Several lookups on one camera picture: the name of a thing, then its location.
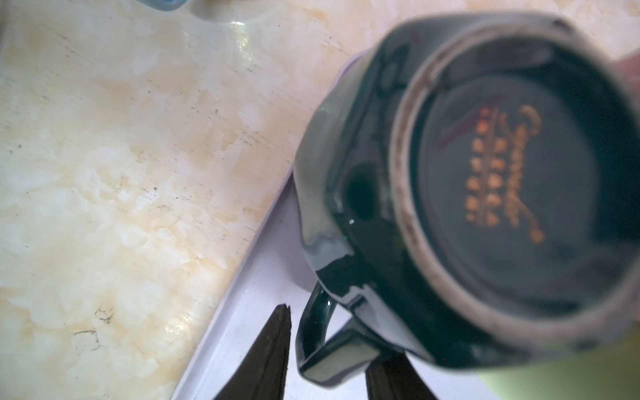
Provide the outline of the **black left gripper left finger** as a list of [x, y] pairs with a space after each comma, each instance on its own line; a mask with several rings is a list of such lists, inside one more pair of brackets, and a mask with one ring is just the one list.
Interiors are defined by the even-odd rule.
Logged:
[[290, 306], [276, 306], [215, 400], [284, 398], [292, 331]]

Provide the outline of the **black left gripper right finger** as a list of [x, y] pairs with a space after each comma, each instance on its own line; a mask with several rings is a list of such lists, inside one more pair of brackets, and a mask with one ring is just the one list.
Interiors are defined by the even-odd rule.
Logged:
[[402, 353], [366, 370], [368, 400], [437, 400]]

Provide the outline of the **dark green mug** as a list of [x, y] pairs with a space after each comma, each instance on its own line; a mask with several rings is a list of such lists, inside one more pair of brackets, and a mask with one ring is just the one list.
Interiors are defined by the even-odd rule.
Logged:
[[293, 178], [318, 279], [297, 364], [317, 385], [404, 353], [564, 358], [638, 316], [638, 97], [558, 15], [397, 26], [323, 100]]

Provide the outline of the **light green mug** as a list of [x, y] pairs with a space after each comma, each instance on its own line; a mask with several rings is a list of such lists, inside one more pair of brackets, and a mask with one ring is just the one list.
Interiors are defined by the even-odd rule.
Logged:
[[638, 399], [639, 327], [575, 358], [479, 376], [500, 399]]

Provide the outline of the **blue butterfly mug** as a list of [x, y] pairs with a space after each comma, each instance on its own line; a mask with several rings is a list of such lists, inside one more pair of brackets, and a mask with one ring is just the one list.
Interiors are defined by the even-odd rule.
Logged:
[[183, 6], [187, 0], [138, 0], [150, 8], [163, 12], [171, 12]]

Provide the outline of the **pink round mug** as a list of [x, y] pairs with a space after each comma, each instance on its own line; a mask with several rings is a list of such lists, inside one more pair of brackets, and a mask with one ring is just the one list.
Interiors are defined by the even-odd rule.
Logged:
[[613, 63], [636, 99], [640, 95], [640, 50], [637, 48]]

